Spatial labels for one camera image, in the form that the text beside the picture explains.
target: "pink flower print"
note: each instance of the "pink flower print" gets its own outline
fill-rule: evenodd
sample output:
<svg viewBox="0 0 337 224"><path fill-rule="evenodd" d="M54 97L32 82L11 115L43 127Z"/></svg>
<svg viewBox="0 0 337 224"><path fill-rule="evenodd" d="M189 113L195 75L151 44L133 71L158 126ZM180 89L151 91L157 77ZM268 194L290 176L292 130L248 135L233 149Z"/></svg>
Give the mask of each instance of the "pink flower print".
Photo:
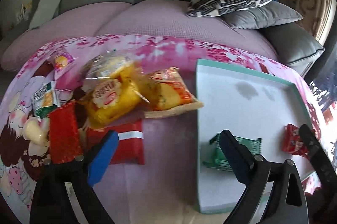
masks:
<svg viewBox="0 0 337 224"><path fill-rule="evenodd" d="M233 54L233 55L241 55L241 51L238 50L237 48L231 48L231 47L228 47L228 51Z"/></svg>
<svg viewBox="0 0 337 224"><path fill-rule="evenodd" d="M231 59L228 58L226 52L221 49L208 49L207 56L214 61L229 63Z"/></svg>
<svg viewBox="0 0 337 224"><path fill-rule="evenodd" d="M274 61L274 60L272 60L272 59L269 59L269 61L272 63L272 64L279 64L278 62L276 62L276 61Z"/></svg>
<svg viewBox="0 0 337 224"><path fill-rule="evenodd" d="M87 40L77 43L77 45L87 45L90 44Z"/></svg>
<svg viewBox="0 0 337 224"><path fill-rule="evenodd" d="M187 41L186 42L186 49L187 50L193 50L193 49L195 49L195 44L192 42L192 41Z"/></svg>
<svg viewBox="0 0 337 224"><path fill-rule="evenodd" d="M146 39L146 44L153 46L153 45L156 45L155 41L156 41L156 37L149 37Z"/></svg>
<svg viewBox="0 0 337 224"><path fill-rule="evenodd" d="M245 63L247 61L245 59L242 59L240 57L236 58L236 60L234 61L235 64L239 64L239 65L242 65L242 66L245 66Z"/></svg>
<svg viewBox="0 0 337 224"><path fill-rule="evenodd" d="M258 63L264 63L265 62L265 60L260 58L259 56L255 57L255 61L257 61Z"/></svg>
<svg viewBox="0 0 337 224"><path fill-rule="evenodd" d="M104 45L105 42L111 40L111 39L114 39L118 36L116 35L101 35L101 36L97 36L96 37L96 41L90 45L89 47L93 47L93 46L96 46L96 45Z"/></svg>

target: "red candy wrapper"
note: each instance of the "red candy wrapper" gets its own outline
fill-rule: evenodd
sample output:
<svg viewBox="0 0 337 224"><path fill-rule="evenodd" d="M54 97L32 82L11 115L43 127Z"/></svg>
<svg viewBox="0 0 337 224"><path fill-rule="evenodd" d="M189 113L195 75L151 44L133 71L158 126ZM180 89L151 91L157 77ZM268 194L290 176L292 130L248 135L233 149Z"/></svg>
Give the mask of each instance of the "red candy wrapper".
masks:
<svg viewBox="0 0 337 224"><path fill-rule="evenodd" d="M53 163L65 163L83 154L80 145L75 100L49 113L50 158Z"/></svg>
<svg viewBox="0 0 337 224"><path fill-rule="evenodd" d="M142 121L102 129L87 129L87 149L99 143L109 130L118 133L119 143L110 164L136 162L144 165Z"/></svg>
<svg viewBox="0 0 337 224"><path fill-rule="evenodd" d="M303 144L298 131L299 128L292 124L288 124L285 127L285 138L282 144L282 151L308 159L308 149Z"/></svg>

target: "yellow snack package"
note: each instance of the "yellow snack package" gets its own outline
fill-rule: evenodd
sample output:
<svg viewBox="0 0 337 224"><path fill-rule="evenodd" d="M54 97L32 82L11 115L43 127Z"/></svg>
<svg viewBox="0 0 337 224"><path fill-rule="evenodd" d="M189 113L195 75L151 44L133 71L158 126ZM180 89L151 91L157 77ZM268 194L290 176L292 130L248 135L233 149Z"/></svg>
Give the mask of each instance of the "yellow snack package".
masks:
<svg viewBox="0 0 337 224"><path fill-rule="evenodd" d="M152 111L145 112L146 118L159 119L173 115L179 115L186 111L196 110L203 107L203 103L190 93L178 73L177 68L159 70L147 75L156 85L149 90L141 90L142 95L148 99L152 96L150 105Z"/></svg>
<svg viewBox="0 0 337 224"><path fill-rule="evenodd" d="M109 79L79 103L86 107L90 127L99 129L133 110L141 101L138 93L137 85L130 78Z"/></svg>

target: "pink floral blanket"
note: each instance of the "pink floral blanket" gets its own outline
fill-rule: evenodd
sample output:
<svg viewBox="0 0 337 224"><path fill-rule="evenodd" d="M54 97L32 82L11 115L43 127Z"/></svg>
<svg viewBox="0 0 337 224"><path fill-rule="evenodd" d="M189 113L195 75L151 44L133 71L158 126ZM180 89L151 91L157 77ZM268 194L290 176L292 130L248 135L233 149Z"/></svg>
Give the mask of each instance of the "pink floral blanket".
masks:
<svg viewBox="0 0 337 224"><path fill-rule="evenodd" d="M132 49L137 58L141 61L145 72L175 66L180 69L182 74L192 75L185 79L187 85L192 86L192 90L195 84L194 72L198 59L236 64L293 82L296 84L303 102L308 109L313 127L317 130L319 136L321 136L321 130L324 132L325 122L323 115L304 80L291 68L263 56L224 45L170 36L102 35L98 37L77 37L66 40L56 40L41 47L26 62L10 84L0 106L0 190L22 223L29 222L32 196L36 180L40 174L42 160L49 157L48 147L37 146L29 140L24 139L22 136L22 128L27 118L32 114L31 96L43 83L48 83L54 78L53 67L47 60L55 50L60 48L64 48L75 58L71 70L59 78L56 83L56 89L62 103L65 103L71 98L76 98L81 93L80 87L82 82L80 72L88 60L97 55L104 54L107 50ZM196 155L196 152L193 154L193 145L195 145L195 143L191 143L190 141L191 139L194 141L196 139L195 124L196 116L194 113L163 120L143 121L146 167L143 169L128 165L123 167L123 171L121 172L124 174L124 177L120 178L120 180L128 181L130 184L127 188L128 190L126 190L128 196L136 195L139 189L143 189L142 195L144 198L146 197L146 189L152 186L144 179L134 181L134 177L148 177L149 181L156 179L158 175L154 175L153 172L155 172L157 167L152 157L161 159L162 162L166 162L170 166L167 155L160 151L163 149L166 150L166 148L162 147L163 145L167 147L171 145L171 130L184 132L183 135L185 136L184 138L180 136L178 142L176 139L172 139L172 143L176 145L174 147L176 153L179 154L179 151L190 151L192 156L174 158L175 156L171 155L170 160L183 161L183 164L178 164L178 166L174 168L167 167L164 171L158 169L159 173L170 172L166 174L164 178L166 184L161 185L161 187L167 187L167 183L168 185L173 185L173 182L180 183L178 186L175 184L174 192L193 196L195 188L184 186L183 181L178 178L178 174L181 174L184 180L194 179L195 173L193 168L195 168L195 166L194 163L191 165L189 162L194 162ZM106 202L106 204L103 205L106 206L108 211L110 210L109 213L114 216L115 221L117 222L119 219L120 222L117 223L126 223L121 213L123 210L120 210L118 206L108 205L108 198L106 196L107 187L109 187L109 189L115 187L116 192L114 192L114 194L116 198L119 198L119 204L123 203L121 200L124 200L125 196L119 196L119 194L124 195L119 193L119 189L122 187L119 183L122 182L114 178L115 185L111 186L111 181L109 181L109 174L112 170L121 168L121 166L122 165L112 165L109 167L109 171L104 176L103 181L97 185L95 191L102 203ZM159 191L161 195L171 195L171 192L163 192L166 191L164 189L157 191ZM153 194L155 194L153 191L151 193L149 192L148 197L151 200L153 199L153 207L157 207L159 205L156 203L156 199L152 197ZM148 209L140 207L142 211L139 211L140 209L137 209L138 205L136 205L137 201L142 202L141 199L134 197L132 201L129 200L124 205L128 208L128 213L131 214L132 211L133 216L139 217L139 215L142 215Z"/></svg>

